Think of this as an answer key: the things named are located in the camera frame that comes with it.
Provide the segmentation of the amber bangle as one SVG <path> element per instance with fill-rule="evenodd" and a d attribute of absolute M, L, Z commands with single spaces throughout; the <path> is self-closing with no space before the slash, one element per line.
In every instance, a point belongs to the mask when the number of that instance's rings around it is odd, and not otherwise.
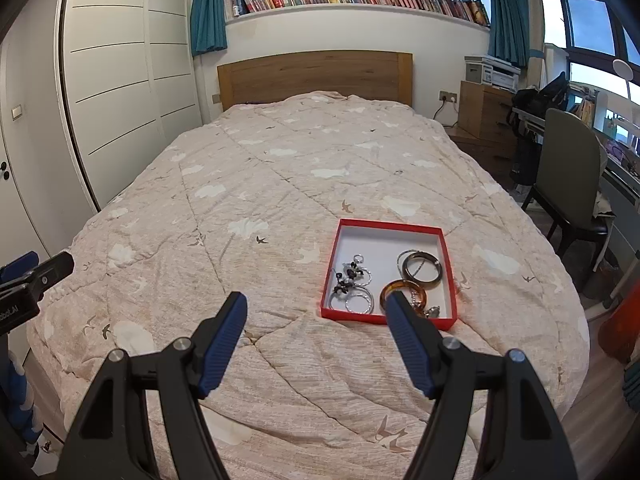
<path fill-rule="evenodd" d="M 395 280 L 387 283 L 382 288 L 380 296 L 378 296 L 382 312 L 386 311 L 387 300 L 389 300 L 393 294 L 399 294 L 401 298 L 405 299 L 409 306 L 420 315 L 424 313 L 424 309 L 427 306 L 427 292 L 419 284 L 404 280 Z"/>

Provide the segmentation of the dark olive bangle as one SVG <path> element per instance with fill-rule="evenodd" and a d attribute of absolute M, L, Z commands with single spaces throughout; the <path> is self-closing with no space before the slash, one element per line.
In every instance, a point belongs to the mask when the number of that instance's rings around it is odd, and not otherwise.
<path fill-rule="evenodd" d="M 439 258 L 430 252 L 409 252 L 402 260 L 400 270 L 402 276 L 422 287 L 432 287 L 442 280 L 442 264 Z"/>

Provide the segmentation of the red shallow jewelry box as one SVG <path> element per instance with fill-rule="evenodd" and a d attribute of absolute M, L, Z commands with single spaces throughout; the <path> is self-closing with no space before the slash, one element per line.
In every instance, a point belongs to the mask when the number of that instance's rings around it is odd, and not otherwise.
<path fill-rule="evenodd" d="M 458 319 L 454 274 L 445 234 L 437 226 L 418 226 L 385 221 L 342 219 L 338 222 L 320 300 L 320 315 L 332 321 L 384 324 L 385 313 L 378 296 L 395 280 L 406 280 L 400 266 L 409 252 L 430 252 L 442 264 L 442 280 L 423 287 L 427 306 L 439 306 L 431 318 L 441 330 Z"/>

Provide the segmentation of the silver charm pendant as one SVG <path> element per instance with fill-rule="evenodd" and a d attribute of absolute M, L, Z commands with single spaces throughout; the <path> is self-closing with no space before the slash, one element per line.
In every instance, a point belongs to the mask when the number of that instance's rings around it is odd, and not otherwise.
<path fill-rule="evenodd" d="M 439 306 L 429 307 L 425 311 L 425 316 L 427 318 L 438 318 L 439 317 L 439 312 L 440 312 L 440 307 Z"/>

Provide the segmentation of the pink cloud-print quilt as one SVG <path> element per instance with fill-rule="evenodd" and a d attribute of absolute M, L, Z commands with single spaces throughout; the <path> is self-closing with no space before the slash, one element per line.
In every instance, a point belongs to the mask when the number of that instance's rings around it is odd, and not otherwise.
<path fill-rule="evenodd" d="M 314 92 L 183 133 L 75 236 L 28 338 L 71 422 L 107 352 L 166 347 L 242 292 L 248 319 L 203 403 L 235 479 L 398 479 L 432 404 L 387 328 L 322 318 L 343 218 L 436 226 L 473 350 L 522 349 L 559 414 L 588 368 L 576 289 L 548 240 L 434 120 Z"/>

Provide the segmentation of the white sliding wardrobe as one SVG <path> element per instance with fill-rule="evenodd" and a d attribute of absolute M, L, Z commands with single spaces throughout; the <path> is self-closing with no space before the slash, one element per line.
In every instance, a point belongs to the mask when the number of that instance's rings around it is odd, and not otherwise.
<path fill-rule="evenodd" d="M 70 134 L 98 208 L 203 122 L 191 0 L 63 0 L 61 76 Z"/>

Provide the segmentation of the grey office chair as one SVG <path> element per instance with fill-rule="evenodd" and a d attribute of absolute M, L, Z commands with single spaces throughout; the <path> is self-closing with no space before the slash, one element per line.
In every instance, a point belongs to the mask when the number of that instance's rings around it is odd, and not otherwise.
<path fill-rule="evenodd" d="M 561 231 L 555 249 L 558 257 L 564 257 L 575 242 L 593 244 L 578 290 L 583 290 L 596 272 L 611 235 L 611 219 L 594 212 L 605 165 L 606 153 L 592 129 L 573 114 L 547 110 L 537 177 L 522 208 L 536 202 L 548 214 L 548 238 Z"/>

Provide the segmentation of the teal left curtain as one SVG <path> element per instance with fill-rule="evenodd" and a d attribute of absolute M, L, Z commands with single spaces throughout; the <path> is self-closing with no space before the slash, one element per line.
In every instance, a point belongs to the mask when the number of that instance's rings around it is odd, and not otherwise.
<path fill-rule="evenodd" d="M 224 0 L 192 0 L 190 44 L 193 56 L 227 49 Z"/>

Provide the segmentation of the teal curtain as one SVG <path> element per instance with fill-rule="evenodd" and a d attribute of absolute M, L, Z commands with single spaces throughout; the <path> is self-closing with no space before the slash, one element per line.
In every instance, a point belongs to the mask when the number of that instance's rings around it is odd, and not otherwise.
<path fill-rule="evenodd" d="M 488 54 L 525 68 L 529 55 L 528 0 L 490 0 Z"/>
<path fill-rule="evenodd" d="M 227 49 L 224 0 L 192 0 L 190 44 L 193 56 Z"/>

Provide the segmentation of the wooden nightstand dresser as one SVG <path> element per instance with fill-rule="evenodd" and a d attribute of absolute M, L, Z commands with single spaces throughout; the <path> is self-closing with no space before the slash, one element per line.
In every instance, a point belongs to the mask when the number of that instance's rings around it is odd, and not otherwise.
<path fill-rule="evenodd" d="M 506 90 L 462 81 L 458 121 L 445 128 L 457 147 L 507 191 L 514 185 L 510 171 L 516 148 L 515 136 L 506 121 L 511 101 L 512 94 Z"/>

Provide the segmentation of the black bag on desk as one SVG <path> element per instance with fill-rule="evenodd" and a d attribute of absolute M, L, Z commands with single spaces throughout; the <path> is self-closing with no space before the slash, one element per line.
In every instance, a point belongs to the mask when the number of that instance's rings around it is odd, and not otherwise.
<path fill-rule="evenodd" d="M 511 108 L 506 115 L 508 125 L 514 126 L 516 123 L 515 110 L 521 110 L 541 119 L 546 117 L 547 110 L 550 108 L 566 110 L 569 83 L 566 73 L 561 72 L 541 90 L 536 88 L 518 90 L 512 98 Z"/>

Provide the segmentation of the white printer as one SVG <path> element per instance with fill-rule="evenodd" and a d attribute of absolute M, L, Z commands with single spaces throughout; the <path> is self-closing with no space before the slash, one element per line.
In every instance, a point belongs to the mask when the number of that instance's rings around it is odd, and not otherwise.
<path fill-rule="evenodd" d="M 487 84 L 512 93 L 518 91 L 521 70 L 509 62 L 490 55 L 469 55 L 464 62 L 466 81 Z"/>

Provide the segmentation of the wooden headboard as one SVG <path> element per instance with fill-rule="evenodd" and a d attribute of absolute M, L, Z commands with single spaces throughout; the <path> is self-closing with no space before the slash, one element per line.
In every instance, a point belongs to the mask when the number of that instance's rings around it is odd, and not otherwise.
<path fill-rule="evenodd" d="M 314 91 L 413 104 L 413 56 L 321 50 L 250 58 L 217 67 L 221 105 L 267 104 Z"/>

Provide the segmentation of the wall light switch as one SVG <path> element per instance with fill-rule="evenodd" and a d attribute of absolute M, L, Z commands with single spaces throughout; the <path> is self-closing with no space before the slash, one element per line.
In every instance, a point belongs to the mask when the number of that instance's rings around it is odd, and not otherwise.
<path fill-rule="evenodd" d="M 13 107 L 11 110 L 11 115 L 13 120 L 17 120 L 23 115 L 23 107 L 21 107 L 21 105 Z"/>

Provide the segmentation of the wall power socket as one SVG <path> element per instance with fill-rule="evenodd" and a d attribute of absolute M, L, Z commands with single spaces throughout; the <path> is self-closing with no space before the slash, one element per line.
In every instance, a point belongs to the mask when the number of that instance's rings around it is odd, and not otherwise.
<path fill-rule="evenodd" d="M 458 100 L 458 95 L 456 92 L 441 91 L 439 92 L 439 99 L 442 102 L 455 103 Z"/>

